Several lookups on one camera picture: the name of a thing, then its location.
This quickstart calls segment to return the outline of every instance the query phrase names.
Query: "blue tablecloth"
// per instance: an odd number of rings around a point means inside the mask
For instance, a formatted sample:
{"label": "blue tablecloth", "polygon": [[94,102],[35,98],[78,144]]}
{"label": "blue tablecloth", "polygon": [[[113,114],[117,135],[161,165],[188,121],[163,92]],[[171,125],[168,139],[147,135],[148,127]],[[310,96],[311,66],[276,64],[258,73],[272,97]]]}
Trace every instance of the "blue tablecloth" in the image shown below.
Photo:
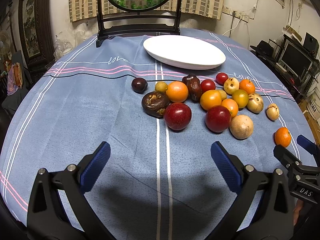
{"label": "blue tablecloth", "polygon": [[[181,35],[214,44],[225,53],[225,63],[209,71],[178,69],[147,54],[143,41],[148,36],[115,37],[100,48],[93,36],[46,74],[54,77],[43,77],[32,88],[12,119],[0,156],[1,194],[18,220],[26,224],[39,168],[63,170],[91,154],[102,141],[110,143],[111,158],[85,197],[118,240],[204,239],[211,232],[236,197],[210,156],[214,141],[219,140],[244,164],[272,172],[281,167],[273,157],[273,133],[286,126],[292,135],[288,149],[305,165],[315,165],[296,143],[300,134],[314,141],[308,123],[284,85],[260,60],[225,36],[193,29],[182,29]],[[211,133],[201,106],[188,99],[191,123],[175,133],[164,120],[143,112],[142,95],[131,88],[132,77],[102,78],[131,74],[148,80],[181,80],[191,72],[201,80],[214,80],[218,72],[250,79],[258,93],[283,97],[263,97],[265,108],[270,103],[279,106],[280,118],[272,122],[265,112],[241,110],[253,120],[254,132],[239,141],[229,130]],[[102,77],[61,78],[77,73]],[[146,92],[154,85],[149,82]],[[81,228],[64,192],[60,195],[72,224]],[[242,227],[249,224],[258,201],[257,196]]]}

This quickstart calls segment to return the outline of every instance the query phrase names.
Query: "power socket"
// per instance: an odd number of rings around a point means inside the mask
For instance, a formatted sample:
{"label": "power socket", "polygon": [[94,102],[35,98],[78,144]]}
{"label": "power socket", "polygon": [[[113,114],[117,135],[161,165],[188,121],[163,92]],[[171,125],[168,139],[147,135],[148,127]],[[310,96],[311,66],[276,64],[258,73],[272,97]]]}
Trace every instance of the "power socket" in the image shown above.
{"label": "power socket", "polygon": [[223,8],[222,8],[222,12],[226,13],[226,14],[230,14],[231,8],[224,5]]}
{"label": "power socket", "polygon": [[250,18],[249,15],[244,14],[243,17],[242,17],[242,20],[248,23],[249,22],[249,18]]}
{"label": "power socket", "polygon": [[236,18],[242,19],[243,13],[242,12],[236,12]]}

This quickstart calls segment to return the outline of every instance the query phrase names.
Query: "blue gripper pad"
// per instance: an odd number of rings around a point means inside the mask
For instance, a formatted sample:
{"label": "blue gripper pad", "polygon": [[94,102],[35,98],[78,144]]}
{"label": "blue gripper pad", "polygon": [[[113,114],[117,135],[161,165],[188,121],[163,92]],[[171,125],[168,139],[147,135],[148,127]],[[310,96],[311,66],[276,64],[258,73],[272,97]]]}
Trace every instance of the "blue gripper pad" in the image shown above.
{"label": "blue gripper pad", "polygon": [[305,138],[303,135],[299,135],[297,137],[297,144],[299,144],[303,149],[305,149],[308,153],[312,155],[317,155],[318,153],[317,146],[312,141]]}
{"label": "blue gripper pad", "polygon": [[226,181],[229,189],[232,192],[240,193],[242,188],[243,178],[238,169],[233,165],[229,158],[228,152],[222,147],[219,142],[214,142],[211,145],[211,157],[217,165],[221,175]]}
{"label": "blue gripper pad", "polygon": [[111,154],[110,144],[104,142],[93,153],[94,157],[80,176],[80,190],[84,194],[92,190]]}

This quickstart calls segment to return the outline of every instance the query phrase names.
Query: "wall picture frame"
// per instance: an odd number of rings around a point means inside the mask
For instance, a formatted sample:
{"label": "wall picture frame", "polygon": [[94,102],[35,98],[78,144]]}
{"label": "wall picture frame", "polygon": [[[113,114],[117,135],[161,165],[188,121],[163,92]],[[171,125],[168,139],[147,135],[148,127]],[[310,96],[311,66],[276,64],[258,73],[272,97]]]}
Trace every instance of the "wall picture frame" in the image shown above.
{"label": "wall picture frame", "polygon": [[27,68],[32,72],[46,71],[54,61],[49,0],[19,0],[19,33]]}

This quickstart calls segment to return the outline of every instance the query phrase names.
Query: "white oval plate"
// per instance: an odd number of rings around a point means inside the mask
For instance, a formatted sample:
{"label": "white oval plate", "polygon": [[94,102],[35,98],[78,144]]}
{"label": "white oval plate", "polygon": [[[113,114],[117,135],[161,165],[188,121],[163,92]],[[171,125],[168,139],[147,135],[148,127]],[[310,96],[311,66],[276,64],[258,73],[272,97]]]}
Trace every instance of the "white oval plate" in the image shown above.
{"label": "white oval plate", "polygon": [[212,69],[226,60],[224,53],[216,46],[188,36],[154,36],[146,39],[143,47],[156,60],[186,69]]}

